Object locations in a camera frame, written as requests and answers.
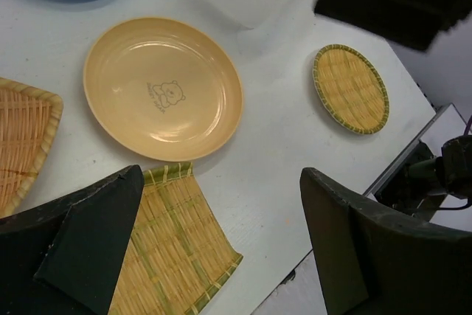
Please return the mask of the rectangular bamboo woven plate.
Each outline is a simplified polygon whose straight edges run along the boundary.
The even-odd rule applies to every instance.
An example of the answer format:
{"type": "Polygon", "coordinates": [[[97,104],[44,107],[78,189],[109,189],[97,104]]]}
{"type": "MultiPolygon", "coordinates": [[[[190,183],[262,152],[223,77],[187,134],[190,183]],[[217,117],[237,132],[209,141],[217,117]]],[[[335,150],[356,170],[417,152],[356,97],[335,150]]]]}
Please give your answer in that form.
{"type": "Polygon", "coordinates": [[[190,162],[146,170],[110,314],[200,314],[240,265],[190,162]]]}

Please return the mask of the round bamboo woven plate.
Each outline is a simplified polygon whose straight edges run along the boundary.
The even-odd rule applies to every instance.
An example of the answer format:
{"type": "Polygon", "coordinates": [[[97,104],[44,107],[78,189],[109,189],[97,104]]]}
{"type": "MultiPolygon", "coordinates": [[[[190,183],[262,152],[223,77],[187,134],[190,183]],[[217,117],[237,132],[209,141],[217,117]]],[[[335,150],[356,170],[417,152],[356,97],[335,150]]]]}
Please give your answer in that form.
{"type": "Polygon", "coordinates": [[[375,67],[342,44],[322,47],[313,60],[316,93],[330,116],[356,134],[375,134],[389,118],[389,97],[375,67]]]}

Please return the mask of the orange bear plate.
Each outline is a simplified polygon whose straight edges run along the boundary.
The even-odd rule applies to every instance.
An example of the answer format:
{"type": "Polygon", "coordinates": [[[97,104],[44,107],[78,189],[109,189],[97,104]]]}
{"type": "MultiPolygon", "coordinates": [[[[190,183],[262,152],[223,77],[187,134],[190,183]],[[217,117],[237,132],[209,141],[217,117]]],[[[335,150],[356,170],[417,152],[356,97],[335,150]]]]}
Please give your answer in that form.
{"type": "Polygon", "coordinates": [[[206,34],[168,18],[135,18],[104,32],[86,57],[83,88],[111,137],[166,162],[215,152],[243,114],[229,56],[206,34]]]}

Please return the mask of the orange woven basket plate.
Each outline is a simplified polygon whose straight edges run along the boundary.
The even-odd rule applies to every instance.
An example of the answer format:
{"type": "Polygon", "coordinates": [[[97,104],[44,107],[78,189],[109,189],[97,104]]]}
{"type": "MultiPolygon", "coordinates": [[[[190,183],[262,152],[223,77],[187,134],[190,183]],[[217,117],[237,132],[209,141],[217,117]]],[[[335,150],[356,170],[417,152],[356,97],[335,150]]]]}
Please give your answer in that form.
{"type": "Polygon", "coordinates": [[[1,79],[1,217],[12,215],[30,191],[62,113],[59,95],[1,79]]]}

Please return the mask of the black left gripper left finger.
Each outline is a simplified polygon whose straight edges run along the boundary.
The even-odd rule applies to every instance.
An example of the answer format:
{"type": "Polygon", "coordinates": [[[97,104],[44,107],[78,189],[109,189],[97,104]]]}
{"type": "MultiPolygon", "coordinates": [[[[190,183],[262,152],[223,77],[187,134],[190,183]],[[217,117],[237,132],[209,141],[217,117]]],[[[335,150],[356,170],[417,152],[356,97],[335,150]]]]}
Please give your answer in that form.
{"type": "Polygon", "coordinates": [[[1,218],[1,313],[107,314],[143,187],[130,165],[1,218]]]}

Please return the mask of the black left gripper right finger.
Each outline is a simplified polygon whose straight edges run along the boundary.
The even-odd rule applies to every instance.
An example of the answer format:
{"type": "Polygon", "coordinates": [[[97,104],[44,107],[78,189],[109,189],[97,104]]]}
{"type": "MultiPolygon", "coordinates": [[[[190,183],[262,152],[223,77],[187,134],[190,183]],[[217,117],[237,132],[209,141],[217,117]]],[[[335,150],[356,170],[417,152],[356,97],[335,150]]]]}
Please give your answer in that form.
{"type": "Polygon", "coordinates": [[[469,314],[471,234],[357,194],[312,167],[302,206],[329,314],[469,314]]]}

